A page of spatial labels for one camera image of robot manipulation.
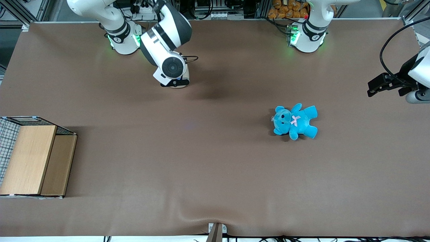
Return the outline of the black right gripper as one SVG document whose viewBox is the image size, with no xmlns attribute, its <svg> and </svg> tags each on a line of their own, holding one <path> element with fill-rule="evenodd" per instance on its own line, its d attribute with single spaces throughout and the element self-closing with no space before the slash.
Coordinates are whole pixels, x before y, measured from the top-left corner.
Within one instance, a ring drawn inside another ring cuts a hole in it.
<svg viewBox="0 0 430 242">
<path fill-rule="evenodd" d="M 180 78 L 173 79 L 167 85 L 160 84 L 161 87 L 170 87 L 170 88 L 184 88 L 189 85 L 189 79 Z"/>
</svg>

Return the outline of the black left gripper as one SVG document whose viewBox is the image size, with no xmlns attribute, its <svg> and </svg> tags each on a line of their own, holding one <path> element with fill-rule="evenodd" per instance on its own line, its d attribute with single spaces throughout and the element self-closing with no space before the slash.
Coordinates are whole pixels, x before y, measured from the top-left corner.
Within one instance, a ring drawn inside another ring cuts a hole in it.
<svg viewBox="0 0 430 242">
<path fill-rule="evenodd" d="M 399 89 L 399 96 L 407 95 L 408 93 L 420 90 L 423 85 L 418 84 L 412 77 L 409 76 L 409 71 L 414 67 L 418 54 L 407 60 L 400 68 L 397 77 L 404 82 L 403 86 Z M 368 82 L 368 97 L 373 97 L 379 92 L 398 89 L 400 82 L 388 73 L 381 73 L 376 78 Z"/>
</svg>

